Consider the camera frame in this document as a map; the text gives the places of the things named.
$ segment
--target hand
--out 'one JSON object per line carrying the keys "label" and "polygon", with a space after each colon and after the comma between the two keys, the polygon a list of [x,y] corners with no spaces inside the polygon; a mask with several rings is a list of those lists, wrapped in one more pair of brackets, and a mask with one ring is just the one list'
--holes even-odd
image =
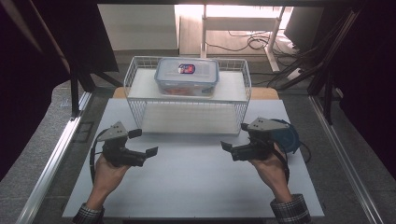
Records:
{"label": "hand", "polygon": [[[284,156],[279,147],[276,144],[274,146]],[[256,168],[260,178],[272,190],[279,203],[291,202],[292,196],[286,181],[283,164],[276,155],[271,154],[265,161],[251,160],[249,162]]]}
{"label": "hand", "polygon": [[93,210],[100,210],[107,196],[119,186],[131,166],[115,167],[101,155],[95,167],[95,179],[86,206]]}

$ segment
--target white tabletop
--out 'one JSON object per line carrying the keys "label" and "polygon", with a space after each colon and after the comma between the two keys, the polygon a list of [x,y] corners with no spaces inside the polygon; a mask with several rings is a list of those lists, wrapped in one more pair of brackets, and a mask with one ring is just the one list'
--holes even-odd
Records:
{"label": "white tabletop", "polygon": [[[251,100],[245,122],[257,117],[289,121],[280,100]],[[127,131],[135,129],[125,99],[110,99],[98,132],[121,121]],[[269,203],[271,190],[247,161],[233,161],[220,141],[240,146],[248,134],[237,136],[202,134],[143,134],[127,147],[145,151],[159,147],[157,156],[143,167],[132,167],[119,187],[107,198],[106,217],[128,218],[250,218],[274,217]],[[96,150],[102,150],[98,143]],[[300,150],[289,154],[290,190],[302,193],[312,217],[324,216]],[[73,217],[86,202],[92,188],[89,155],[64,210]]]}

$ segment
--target sleeve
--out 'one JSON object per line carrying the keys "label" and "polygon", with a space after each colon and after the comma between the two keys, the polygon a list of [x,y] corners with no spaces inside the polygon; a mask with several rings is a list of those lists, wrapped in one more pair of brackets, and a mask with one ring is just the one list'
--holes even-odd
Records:
{"label": "sleeve", "polygon": [[293,201],[289,203],[277,203],[273,200],[271,208],[278,223],[312,224],[303,194],[293,194]]}
{"label": "sleeve", "polygon": [[92,210],[84,203],[78,210],[78,213],[73,217],[73,223],[77,224],[103,224],[103,214],[105,208],[102,210]]}

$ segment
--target clear plastic container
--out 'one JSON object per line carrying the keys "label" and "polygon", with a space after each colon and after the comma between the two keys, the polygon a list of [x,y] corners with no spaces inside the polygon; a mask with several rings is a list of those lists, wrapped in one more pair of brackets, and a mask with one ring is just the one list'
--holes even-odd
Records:
{"label": "clear plastic container", "polygon": [[219,65],[208,59],[162,58],[155,80],[162,94],[210,97],[219,82]]}

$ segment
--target white wire basket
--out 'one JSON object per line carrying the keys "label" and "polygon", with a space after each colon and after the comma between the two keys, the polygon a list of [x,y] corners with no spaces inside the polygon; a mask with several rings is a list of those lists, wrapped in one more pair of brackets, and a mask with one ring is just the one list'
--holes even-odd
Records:
{"label": "white wire basket", "polygon": [[138,128],[144,133],[239,134],[251,95],[246,60],[219,63],[211,97],[161,94],[154,76],[162,57],[133,57],[124,90]]}

